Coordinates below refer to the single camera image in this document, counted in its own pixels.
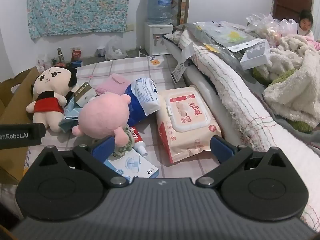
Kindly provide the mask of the white plastic bag on floor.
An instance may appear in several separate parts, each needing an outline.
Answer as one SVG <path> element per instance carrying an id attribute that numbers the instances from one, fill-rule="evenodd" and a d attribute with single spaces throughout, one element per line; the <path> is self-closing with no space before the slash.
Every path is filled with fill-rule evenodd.
<path id="1" fill-rule="evenodd" d="M 127 57 L 123 46 L 123 39 L 119 36 L 112 36 L 105 46 L 106 60 L 119 60 Z"/>

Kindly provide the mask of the clear plastic bags pile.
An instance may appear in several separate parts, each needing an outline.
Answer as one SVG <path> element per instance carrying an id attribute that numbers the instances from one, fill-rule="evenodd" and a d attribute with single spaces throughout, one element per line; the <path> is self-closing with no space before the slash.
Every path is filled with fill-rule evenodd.
<path id="1" fill-rule="evenodd" d="M 280 39 L 287 35 L 296 35 L 297 23 L 293 19 L 274 19 L 271 14 L 252 14 L 246 17 L 246 31 L 266 39 L 270 47 L 276 47 Z"/>

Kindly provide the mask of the light blue folded cloth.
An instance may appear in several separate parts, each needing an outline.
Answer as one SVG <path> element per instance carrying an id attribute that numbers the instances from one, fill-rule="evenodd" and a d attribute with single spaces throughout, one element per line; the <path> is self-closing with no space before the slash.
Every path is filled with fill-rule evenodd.
<path id="1" fill-rule="evenodd" d="M 64 109 L 64 117 L 59 122 L 61 131 L 67 133 L 71 131 L 74 126 L 78 125 L 78 119 L 81 110 L 82 108 L 75 101 L 75 96 L 72 96 Z"/>

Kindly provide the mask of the red toothpaste tube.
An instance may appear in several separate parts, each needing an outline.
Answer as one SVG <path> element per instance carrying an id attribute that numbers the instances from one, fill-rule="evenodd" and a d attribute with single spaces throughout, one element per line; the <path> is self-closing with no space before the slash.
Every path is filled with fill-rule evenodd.
<path id="1" fill-rule="evenodd" d="M 140 136 L 140 133 L 138 130 L 133 126 L 130 127 L 130 132 L 132 134 L 132 137 L 135 140 L 135 145 L 133 149 L 138 152 L 141 156 L 146 157 L 148 155 L 148 152 L 146 150 L 146 144 L 142 137 Z"/>

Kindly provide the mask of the white striped blanket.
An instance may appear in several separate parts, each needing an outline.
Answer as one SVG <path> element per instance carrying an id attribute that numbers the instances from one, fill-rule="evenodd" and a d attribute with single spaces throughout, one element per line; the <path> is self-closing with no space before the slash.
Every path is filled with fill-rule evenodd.
<path id="1" fill-rule="evenodd" d="M 177 30 L 171 40 L 179 50 L 193 45 L 195 53 L 190 58 L 193 65 L 185 71 L 185 78 L 198 88 L 227 141 L 246 144 L 256 151 L 265 151 L 271 146 L 282 149 L 309 191 L 302 219 L 319 231 L 319 152 L 277 123 L 242 77 L 191 31 Z"/>

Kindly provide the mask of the pink knitted sponge pad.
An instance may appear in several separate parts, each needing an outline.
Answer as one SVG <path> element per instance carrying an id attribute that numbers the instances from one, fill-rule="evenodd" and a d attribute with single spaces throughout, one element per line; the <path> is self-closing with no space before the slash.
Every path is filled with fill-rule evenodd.
<path id="1" fill-rule="evenodd" d="M 106 92 L 122 95 L 130 84 L 131 82 L 125 77 L 113 73 L 102 84 L 98 85 L 95 91 L 98 95 Z"/>

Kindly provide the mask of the gold tissue pack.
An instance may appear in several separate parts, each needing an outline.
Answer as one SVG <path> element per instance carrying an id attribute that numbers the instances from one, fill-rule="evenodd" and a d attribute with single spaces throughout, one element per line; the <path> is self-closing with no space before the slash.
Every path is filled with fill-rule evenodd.
<path id="1" fill-rule="evenodd" d="M 97 96 L 97 93 L 94 90 L 94 88 L 88 82 L 85 82 L 74 93 L 74 100 L 75 100 L 75 103 L 82 108 L 84 107 L 85 104 L 87 104 L 90 100 L 92 100 L 96 96 Z"/>

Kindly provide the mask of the pink round plush toy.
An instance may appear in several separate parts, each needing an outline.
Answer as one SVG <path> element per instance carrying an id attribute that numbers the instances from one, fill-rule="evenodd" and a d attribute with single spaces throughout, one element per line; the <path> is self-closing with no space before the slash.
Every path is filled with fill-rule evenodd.
<path id="1" fill-rule="evenodd" d="M 93 139 L 114 137 L 114 130 L 127 125 L 131 97 L 107 92 L 84 105 L 78 125 L 72 128 L 76 137 L 87 135 Z"/>

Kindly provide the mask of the blue white wet wipes pack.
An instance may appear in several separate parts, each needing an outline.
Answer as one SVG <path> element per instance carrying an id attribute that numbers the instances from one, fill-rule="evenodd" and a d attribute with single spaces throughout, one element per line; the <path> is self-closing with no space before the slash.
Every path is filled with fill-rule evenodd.
<path id="1" fill-rule="evenodd" d="M 159 94 L 154 81 L 149 77 L 142 77 L 131 83 L 124 94 L 131 97 L 127 122 L 130 127 L 160 110 Z"/>

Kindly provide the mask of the floral teal wall cloth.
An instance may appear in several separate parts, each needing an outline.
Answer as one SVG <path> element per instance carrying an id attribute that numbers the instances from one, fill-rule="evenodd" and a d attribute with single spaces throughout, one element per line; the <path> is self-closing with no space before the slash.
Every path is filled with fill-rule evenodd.
<path id="1" fill-rule="evenodd" d="M 87 33 L 123 33 L 129 0 L 27 0 L 31 39 Z"/>

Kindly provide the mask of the grey plastic packaging bag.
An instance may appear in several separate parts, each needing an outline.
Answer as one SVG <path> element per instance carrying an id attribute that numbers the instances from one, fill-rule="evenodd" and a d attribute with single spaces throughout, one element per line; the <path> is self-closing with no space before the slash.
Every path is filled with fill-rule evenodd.
<path id="1" fill-rule="evenodd" d="M 241 60 L 246 50 L 265 42 L 245 32 L 245 28 L 225 21 L 185 23 L 176 30 L 188 30 L 208 50 Z"/>

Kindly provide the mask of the black-haired red-dress plush doll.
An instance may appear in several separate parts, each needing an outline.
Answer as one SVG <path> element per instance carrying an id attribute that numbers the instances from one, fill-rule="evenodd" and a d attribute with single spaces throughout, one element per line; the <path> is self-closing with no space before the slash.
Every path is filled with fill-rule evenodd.
<path id="1" fill-rule="evenodd" d="M 33 123 L 42 123 L 53 132 L 61 131 L 64 107 L 78 90 L 77 69 L 50 67 L 35 80 L 31 93 L 33 101 L 26 111 L 33 115 Z"/>

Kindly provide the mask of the child in background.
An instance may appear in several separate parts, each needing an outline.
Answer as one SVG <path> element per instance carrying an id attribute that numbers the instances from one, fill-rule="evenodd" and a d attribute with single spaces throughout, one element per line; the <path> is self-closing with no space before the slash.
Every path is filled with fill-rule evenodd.
<path id="1" fill-rule="evenodd" d="M 310 39 L 314 39 L 313 32 L 311 30 L 313 25 L 313 15 L 308 10 L 302 10 L 299 14 L 299 19 L 297 23 L 297 34 Z"/>

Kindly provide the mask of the blue white mask box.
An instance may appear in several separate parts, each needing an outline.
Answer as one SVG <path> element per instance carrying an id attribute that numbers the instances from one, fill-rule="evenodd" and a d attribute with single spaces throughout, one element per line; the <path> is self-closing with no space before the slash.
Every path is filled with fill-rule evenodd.
<path id="1" fill-rule="evenodd" d="M 126 178 L 130 183 L 133 178 L 157 178 L 159 169 L 132 149 L 123 156 L 112 154 L 104 165 Z"/>

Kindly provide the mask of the white water dispenser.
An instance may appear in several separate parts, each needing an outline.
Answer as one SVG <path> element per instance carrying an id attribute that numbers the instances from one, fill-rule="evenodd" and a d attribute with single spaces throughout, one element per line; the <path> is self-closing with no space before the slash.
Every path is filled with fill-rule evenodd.
<path id="1" fill-rule="evenodd" d="M 168 54 L 163 36 L 171 34 L 173 27 L 172 24 L 151 24 L 145 22 L 144 48 L 149 56 Z"/>

